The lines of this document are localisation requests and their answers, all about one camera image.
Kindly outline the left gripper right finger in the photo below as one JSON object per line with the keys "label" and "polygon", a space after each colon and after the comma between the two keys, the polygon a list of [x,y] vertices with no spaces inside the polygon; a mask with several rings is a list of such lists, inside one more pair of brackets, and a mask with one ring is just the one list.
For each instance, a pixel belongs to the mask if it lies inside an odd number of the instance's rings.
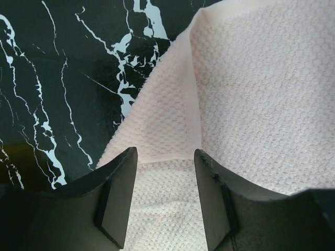
{"label": "left gripper right finger", "polygon": [[260,187],[202,150],[194,164],[209,250],[334,250],[334,190]]}

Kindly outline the pink towel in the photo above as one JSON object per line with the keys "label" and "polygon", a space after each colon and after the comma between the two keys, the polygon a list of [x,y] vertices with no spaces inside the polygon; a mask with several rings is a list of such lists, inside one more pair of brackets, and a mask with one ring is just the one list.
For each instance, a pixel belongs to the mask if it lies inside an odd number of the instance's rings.
{"label": "pink towel", "polygon": [[193,156],[286,195],[334,186],[334,1],[200,9],[150,74],[99,166],[138,167],[125,250],[206,250]]}

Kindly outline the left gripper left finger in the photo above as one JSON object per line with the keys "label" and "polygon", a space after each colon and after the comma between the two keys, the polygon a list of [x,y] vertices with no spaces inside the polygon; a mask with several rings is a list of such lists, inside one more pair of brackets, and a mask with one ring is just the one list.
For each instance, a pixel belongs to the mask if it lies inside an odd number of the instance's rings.
{"label": "left gripper left finger", "polygon": [[137,171],[130,147],[52,192],[1,184],[1,250],[121,250]]}

